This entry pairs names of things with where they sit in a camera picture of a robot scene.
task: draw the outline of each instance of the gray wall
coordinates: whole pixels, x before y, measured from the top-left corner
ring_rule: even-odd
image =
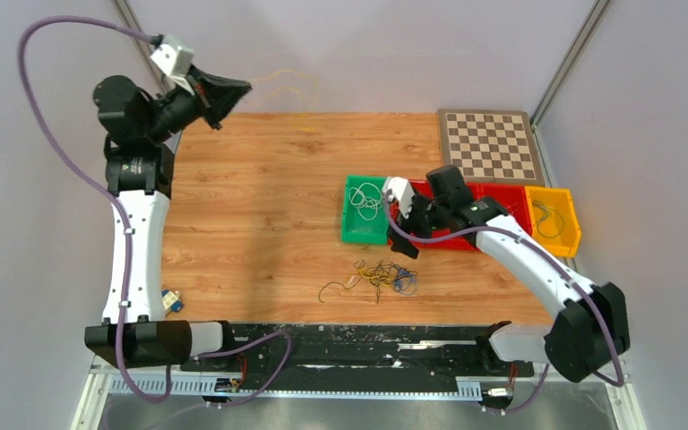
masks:
[[[209,73],[257,83],[244,111],[534,110],[592,0],[131,0]],[[300,102],[281,86],[294,86]]]
[[[116,20],[106,1],[0,1],[0,429],[69,426],[91,360],[83,327],[109,286],[109,205],[50,151],[17,75],[22,30],[60,13]],[[153,85],[124,36],[53,27],[28,48],[34,87],[59,141],[102,178],[94,85],[114,73]]]
[[[688,1],[616,1],[541,134],[580,267],[627,295],[645,418],[688,428]]]

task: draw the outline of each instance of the chessboard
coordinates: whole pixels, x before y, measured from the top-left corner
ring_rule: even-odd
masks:
[[[545,185],[526,112],[440,109],[443,164],[468,182]]]

